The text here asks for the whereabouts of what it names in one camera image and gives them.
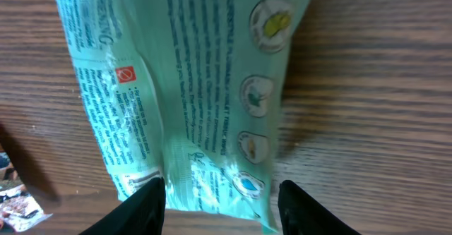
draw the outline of plastic wrapper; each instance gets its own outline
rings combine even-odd
[[[280,93],[309,0],[56,1],[119,199],[164,176],[167,208],[276,230]]]
[[[21,232],[49,218],[19,178],[0,145],[0,232]]]

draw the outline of green plastic package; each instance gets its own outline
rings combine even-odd
[[[56,0],[86,114],[126,200],[258,220],[290,37],[309,0]]]

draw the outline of prohibition symbol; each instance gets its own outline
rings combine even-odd
[[[119,83],[129,83],[136,80],[133,66],[116,68],[116,76],[118,77]]]

